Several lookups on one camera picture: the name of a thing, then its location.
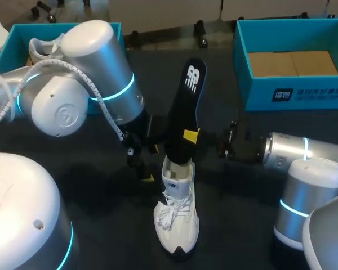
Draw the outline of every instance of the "black table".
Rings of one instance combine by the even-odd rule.
[[[204,131],[220,133],[231,120],[245,118],[255,135],[278,131],[338,143],[338,111],[243,114],[230,49],[127,54],[150,113],[167,112],[184,62],[200,57],[208,68],[198,109]],[[140,183],[101,115],[89,116],[64,138],[48,137],[24,119],[1,124],[0,152],[31,158],[53,176],[79,237],[81,270],[308,269],[303,253],[273,236],[285,177],[220,160],[214,147],[199,142],[195,192],[201,227],[185,259],[168,256],[154,228],[163,153],[145,156],[156,184]]]

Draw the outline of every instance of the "white shoelace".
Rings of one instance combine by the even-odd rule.
[[[163,207],[160,215],[157,217],[157,222],[166,229],[171,227],[172,222],[178,215],[189,215],[191,204],[189,199],[192,194],[190,192],[188,196],[182,200],[174,199],[166,190],[163,194],[167,201],[167,205]]]

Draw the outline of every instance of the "blue box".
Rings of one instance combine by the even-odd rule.
[[[338,19],[238,21],[233,58],[247,111],[338,109],[338,75],[254,77],[248,53],[296,51],[328,51],[338,71]]]
[[[0,74],[26,65],[29,58],[29,41],[32,38],[52,41],[76,25],[78,24],[15,24],[0,52]],[[121,24],[115,22],[110,25],[125,50]]]

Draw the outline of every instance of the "brown cardboard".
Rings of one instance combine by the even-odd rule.
[[[299,76],[338,75],[327,51],[291,52]]]
[[[292,56],[289,52],[273,53],[279,76],[298,76]]]
[[[338,75],[327,51],[251,52],[248,55],[255,77]]]
[[[272,52],[250,52],[249,61],[254,77],[279,76]]]
[[[249,60],[255,77],[298,76],[289,52],[252,52]]]

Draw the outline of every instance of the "white sneaker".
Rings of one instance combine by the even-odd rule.
[[[44,59],[59,59],[63,58],[60,43],[65,34],[61,34],[57,39],[52,41],[41,41],[37,38],[32,38],[29,42],[29,55],[33,64]]]
[[[181,250],[188,253],[198,239],[194,176],[195,164],[192,161],[180,166],[165,157],[162,181],[167,205],[158,202],[154,209],[154,223],[160,242],[170,253]]]

